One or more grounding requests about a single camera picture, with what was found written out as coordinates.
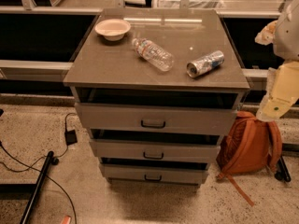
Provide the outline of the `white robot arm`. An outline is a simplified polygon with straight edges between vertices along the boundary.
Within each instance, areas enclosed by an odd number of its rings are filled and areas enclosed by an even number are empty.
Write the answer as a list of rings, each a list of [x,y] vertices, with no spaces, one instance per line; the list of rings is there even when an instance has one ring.
[[[274,53],[284,60],[269,68],[266,95],[256,113],[261,121],[281,118],[299,99],[299,0],[283,8],[276,21],[268,23],[255,37],[261,45],[273,44]]]

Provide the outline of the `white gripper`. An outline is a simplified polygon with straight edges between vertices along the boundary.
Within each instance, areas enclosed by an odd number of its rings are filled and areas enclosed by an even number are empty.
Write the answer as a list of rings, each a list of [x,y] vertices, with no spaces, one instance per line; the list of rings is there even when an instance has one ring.
[[[255,36],[255,42],[269,45],[273,42],[277,21],[271,21]],[[299,99],[299,62],[285,62],[278,69],[269,68],[266,95],[260,102],[256,118],[273,121],[285,115]]]

